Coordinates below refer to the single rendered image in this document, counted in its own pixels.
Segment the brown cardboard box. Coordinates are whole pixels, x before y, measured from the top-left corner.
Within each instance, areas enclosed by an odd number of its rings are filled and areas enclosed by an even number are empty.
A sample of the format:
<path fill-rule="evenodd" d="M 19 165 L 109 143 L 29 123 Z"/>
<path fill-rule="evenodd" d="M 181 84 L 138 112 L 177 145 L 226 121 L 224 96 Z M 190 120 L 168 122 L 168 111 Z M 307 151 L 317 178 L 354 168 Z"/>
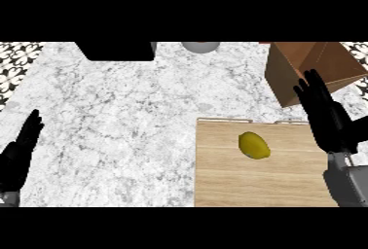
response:
<path fill-rule="evenodd" d="M 314 69 L 329 92 L 368 76 L 339 42 L 274 42 L 270 44 L 264 78 L 282 107 L 298 103 L 292 87 Z"/>

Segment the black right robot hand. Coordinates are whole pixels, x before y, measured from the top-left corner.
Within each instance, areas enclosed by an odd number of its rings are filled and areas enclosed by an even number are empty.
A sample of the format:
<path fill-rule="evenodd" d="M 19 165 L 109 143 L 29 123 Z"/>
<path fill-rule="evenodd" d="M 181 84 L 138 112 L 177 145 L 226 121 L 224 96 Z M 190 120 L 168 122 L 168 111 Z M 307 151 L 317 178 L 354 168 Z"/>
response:
<path fill-rule="evenodd" d="M 292 87 L 319 148 L 326 153 L 357 153 L 357 144 L 368 140 L 368 116 L 351 120 L 341 104 L 332 99 L 314 69 L 304 72 Z"/>

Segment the yellow lemon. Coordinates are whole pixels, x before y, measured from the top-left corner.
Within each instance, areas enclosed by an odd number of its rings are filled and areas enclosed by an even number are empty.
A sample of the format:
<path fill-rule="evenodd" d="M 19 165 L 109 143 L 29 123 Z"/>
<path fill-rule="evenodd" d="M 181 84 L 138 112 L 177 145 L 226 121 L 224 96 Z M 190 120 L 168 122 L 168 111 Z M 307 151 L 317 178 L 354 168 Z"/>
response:
<path fill-rule="evenodd" d="M 270 157 L 267 143 L 254 132 L 248 131 L 237 137 L 237 148 L 254 160 L 261 160 Z"/>

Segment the black appliance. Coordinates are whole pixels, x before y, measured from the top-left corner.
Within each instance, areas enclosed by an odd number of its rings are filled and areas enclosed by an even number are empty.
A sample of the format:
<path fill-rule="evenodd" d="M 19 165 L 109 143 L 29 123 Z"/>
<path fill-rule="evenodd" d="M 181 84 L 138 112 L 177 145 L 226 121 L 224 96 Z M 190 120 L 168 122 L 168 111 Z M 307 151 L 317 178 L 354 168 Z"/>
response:
<path fill-rule="evenodd" d="M 152 61 L 155 42 L 76 42 L 76 46 L 91 61 Z"/>

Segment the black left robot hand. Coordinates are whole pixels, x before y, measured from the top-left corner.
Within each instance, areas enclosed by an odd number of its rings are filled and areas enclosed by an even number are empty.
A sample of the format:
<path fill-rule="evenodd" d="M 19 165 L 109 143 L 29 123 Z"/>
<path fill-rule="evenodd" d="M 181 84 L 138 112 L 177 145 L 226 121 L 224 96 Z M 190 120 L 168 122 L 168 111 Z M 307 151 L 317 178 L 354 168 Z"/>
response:
<path fill-rule="evenodd" d="M 42 127 L 38 110 L 33 109 L 26 117 L 16 140 L 7 144 L 0 153 L 0 193 L 17 192 L 23 187 L 30 153 Z"/>

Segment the grey round container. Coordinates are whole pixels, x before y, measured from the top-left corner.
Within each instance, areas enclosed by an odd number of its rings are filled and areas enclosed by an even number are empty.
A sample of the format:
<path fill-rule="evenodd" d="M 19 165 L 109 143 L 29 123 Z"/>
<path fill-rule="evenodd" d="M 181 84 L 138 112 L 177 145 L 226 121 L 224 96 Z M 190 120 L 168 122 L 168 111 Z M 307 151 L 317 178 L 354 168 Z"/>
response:
<path fill-rule="evenodd" d="M 218 46 L 218 42 L 183 42 L 184 49 L 192 53 L 211 53 Z"/>

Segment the pale wooden tray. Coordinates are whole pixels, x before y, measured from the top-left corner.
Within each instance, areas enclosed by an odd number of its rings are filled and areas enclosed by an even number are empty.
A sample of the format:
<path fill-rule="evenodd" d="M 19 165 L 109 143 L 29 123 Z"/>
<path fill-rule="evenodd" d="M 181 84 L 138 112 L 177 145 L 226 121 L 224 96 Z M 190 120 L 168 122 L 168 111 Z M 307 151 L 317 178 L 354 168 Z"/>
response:
<path fill-rule="evenodd" d="M 270 157 L 251 159 L 237 137 L 254 132 Z M 328 156 L 314 143 L 308 123 L 196 120 L 193 205 L 333 207 L 323 180 Z"/>

